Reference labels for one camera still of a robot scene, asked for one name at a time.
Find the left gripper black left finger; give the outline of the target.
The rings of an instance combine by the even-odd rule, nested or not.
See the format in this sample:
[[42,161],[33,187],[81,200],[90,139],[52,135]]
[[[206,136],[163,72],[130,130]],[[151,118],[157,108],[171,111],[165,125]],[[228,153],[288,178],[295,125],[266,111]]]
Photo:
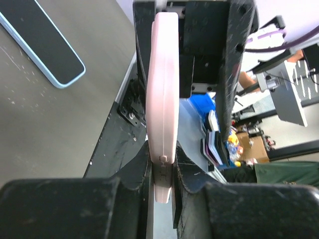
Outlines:
[[22,179],[0,191],[3,239],[150,239],[149,146],[110,178]]

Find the pink phone case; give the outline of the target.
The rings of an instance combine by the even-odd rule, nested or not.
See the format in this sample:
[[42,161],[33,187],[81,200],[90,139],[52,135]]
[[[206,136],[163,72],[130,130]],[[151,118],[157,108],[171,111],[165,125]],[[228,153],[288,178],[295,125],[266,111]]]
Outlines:
[[167,203],[172,185],[179,117],[178,15],[159,12],[152,23],[146,120],[155,200]]

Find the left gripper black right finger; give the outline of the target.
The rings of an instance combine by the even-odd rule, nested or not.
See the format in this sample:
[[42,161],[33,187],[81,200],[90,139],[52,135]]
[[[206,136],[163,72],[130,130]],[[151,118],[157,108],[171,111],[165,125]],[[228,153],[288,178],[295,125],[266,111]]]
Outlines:
[[311,186],[221,183],[176,148],[173,226],[180,239],[316,239],[319,191]]

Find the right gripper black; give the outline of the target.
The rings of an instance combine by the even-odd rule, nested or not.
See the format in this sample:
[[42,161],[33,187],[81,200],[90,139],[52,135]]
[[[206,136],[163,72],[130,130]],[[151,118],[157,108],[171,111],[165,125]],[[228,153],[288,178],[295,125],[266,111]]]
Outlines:
[[[181,9],[178,20],[180,97],[189,98],[195,90],[194,83],[215,85],[208,77],[219,71],[216,113],[220,136],[227,139],[244,46],[255,15],[255,2],[209,0],[172,4]],[[153,0],[133,2],[138,78],[142,86],[146,86],[149,74],[151,28],[156,13],[158,10]]]

